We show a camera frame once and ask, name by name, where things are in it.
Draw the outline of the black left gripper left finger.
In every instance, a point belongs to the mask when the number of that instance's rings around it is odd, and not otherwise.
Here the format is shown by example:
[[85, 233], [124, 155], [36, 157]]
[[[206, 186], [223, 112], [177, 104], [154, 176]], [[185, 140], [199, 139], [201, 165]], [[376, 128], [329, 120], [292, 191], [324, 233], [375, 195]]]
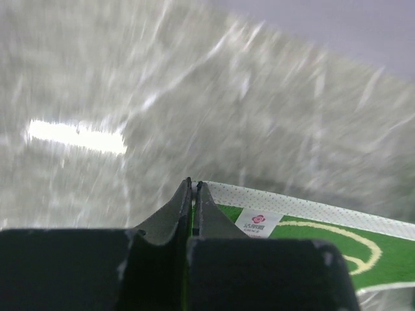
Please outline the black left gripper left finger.
[[182, 309], [191, 214], [192, 187], [187, 178], [161, 209], [138, 225], [132, 260], [132, 297], [138, 310]]

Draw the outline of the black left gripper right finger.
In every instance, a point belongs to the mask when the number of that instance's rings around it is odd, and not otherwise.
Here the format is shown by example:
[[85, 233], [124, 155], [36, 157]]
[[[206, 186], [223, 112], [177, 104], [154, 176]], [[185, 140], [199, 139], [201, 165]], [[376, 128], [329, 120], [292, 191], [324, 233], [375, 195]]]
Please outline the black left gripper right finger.
[[194, 191], [192, 235], [202, 238], [248, 238], [217, 206], [207, 183]]

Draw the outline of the yellow green patterned towel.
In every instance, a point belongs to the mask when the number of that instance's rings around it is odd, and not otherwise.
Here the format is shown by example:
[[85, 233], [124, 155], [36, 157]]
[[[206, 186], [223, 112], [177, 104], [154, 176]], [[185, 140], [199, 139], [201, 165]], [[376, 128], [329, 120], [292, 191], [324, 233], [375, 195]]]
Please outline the yellow green patterned towel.
[[208, 198], [252, 238], [315, 238], [336, 245], [358, 294], [414, 288], [414, 225], [292, 196], [212, 181]]

